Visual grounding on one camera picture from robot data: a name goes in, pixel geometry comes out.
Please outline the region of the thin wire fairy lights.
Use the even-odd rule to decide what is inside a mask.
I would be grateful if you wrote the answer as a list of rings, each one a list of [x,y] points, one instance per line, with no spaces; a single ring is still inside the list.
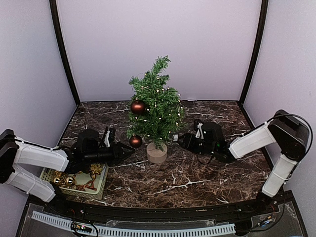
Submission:
[[[146,72],[144,77],[132,77],[129,84],[134,89],[132,100],[138,97],[146,104],[141,115],[130,115],[136,133],[145,135],[169,134],[183,126],[184,109],[179,92],[167,85],[169,75]]]

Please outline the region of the brown bauble ornament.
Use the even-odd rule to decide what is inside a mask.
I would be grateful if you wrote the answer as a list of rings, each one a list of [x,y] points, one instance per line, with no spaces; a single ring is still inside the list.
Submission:
[[[131,103],[130,109],[133,114],[141,115],[146,109],[146,104],[144,101],[136,97],[134,101]]]
[[[139,148],[143,144],[143,139],[139,135],[133,134],[129,139],[129,144],[133,148]]]

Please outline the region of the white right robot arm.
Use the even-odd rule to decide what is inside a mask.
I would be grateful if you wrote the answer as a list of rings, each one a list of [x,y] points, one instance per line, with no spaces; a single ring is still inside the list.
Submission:
[[[246,155],[276,145],[280,153],[262,185],[261,195],[253,201],[252,210],[263,214],[271,206],[271,199],[293,175],[294,170],[311,149],[314,134],[303,117],[278,110],[273,117],[234,140],[224,138],[222,127],[215,122],[194,121],[194,133],[178,137],[177,143],[196,155],[207,155],[222,163],[241,160]]]

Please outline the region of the small green christmas tree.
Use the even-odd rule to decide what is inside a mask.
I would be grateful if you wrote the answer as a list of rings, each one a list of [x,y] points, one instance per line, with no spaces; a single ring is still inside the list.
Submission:
[[[170,62],[168,56],[158,57],[142,78],[132,77],[129,81],[134,94],[130,103],[127,136],[134,147],[138,146],[139,140],[149,142],[146,154],[152,163],[166,160],[167,143],[184,126],[181,95],[168,86],[169,75],[163,74]]]

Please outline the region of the green plastic basket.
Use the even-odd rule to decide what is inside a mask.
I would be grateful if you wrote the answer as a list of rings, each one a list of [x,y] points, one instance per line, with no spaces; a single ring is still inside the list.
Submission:
[[[77,196],[87,199],[101,199],[105,182],[108,174],[108,166],[106,164],[92,164],[87,172],[80,171],[76,174],[67,174],[61,171],[55,171],[53,169],[44,168],[41,172],[40,178],[44,181],[53,182],[54,177],[61,177],[62,184],[58,185],[62,193],[70,196]],[[94,187],[97,191],[86,189],[86,192],[75,189],[75,185],[72,188],[65,187],[65,178],[72,176],[76,180],[76,184],[86,184],[89,180],[94,180]]]

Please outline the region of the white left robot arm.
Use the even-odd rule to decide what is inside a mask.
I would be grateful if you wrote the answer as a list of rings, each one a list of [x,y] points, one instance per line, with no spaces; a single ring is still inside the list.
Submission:
[[[95,180],[107,165],[118,164],[135,152],[134,148],[115,142],[115,132],[114,128],[106,128],[100,136],[98,131],[86,129],[72,146],[49,148],[25,141],[6,129],[0,135],[0,182],[50,202],[57,214],[66,215],[70,205],[59,197],[61,186],[84,189],[85,185],[77,185],[75,180],[78,173],[87,173]],[[22,168],[22,164],[54,170],[54,178],[44,181]]]

